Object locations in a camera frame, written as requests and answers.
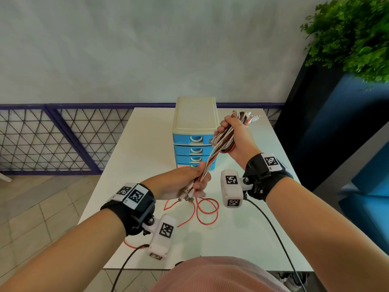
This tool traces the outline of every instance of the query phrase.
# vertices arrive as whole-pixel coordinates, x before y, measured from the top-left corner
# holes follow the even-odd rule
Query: purple frame
[[[218,108],[282,108],[284,103],[257,103],[257,102],[219,102]],[[136,108],[136,107],[175,107],[175,103],[49,103],[49,104],[0,104],[0,110],[12,109],[41,109],[54,123],[74,150],[79,154],[91,171],[1,171],[4,175],[100,175],[102,171],[92,160],[84,146],[61,117],[58,109],[76,108]]]

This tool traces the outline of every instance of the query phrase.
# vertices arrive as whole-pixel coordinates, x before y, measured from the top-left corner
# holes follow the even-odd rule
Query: screw
[[[147,220],[147,224],[148,225],[153,225],[154,224],[154,218],[153,217],[149,217],[149,219]]]

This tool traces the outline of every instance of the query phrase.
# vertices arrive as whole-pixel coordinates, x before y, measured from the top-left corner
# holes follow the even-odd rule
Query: green plant
[[[333,0],[316,6],[306,20],[301,31],[315,38],[307,47],[307,65],[343,64],[364,81],[389,81],[388,0]]]

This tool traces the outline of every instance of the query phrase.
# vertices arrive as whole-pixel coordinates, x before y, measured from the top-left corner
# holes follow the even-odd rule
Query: striped pink fabric
[[[151,292],[289,292],[275,277],[236,257],[197,257],[164,275]]]

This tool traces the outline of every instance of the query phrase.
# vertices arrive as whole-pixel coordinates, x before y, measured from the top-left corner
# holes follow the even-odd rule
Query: drawer handle
[[[202,158],[192,158],[191,157],[191,161],[193,162],[200,162],[202,160]]]
[[[194,138],[192,136],[189,137],[189,139],[193,142],[200,142],[203,140],[202,136],[195,136]]]
[[[198,150],[191,149],[191,152],[194,153],[194,154],[198,154],[198,153],[200,153],[202,151],[203,151],[203,149],[198,149]]]

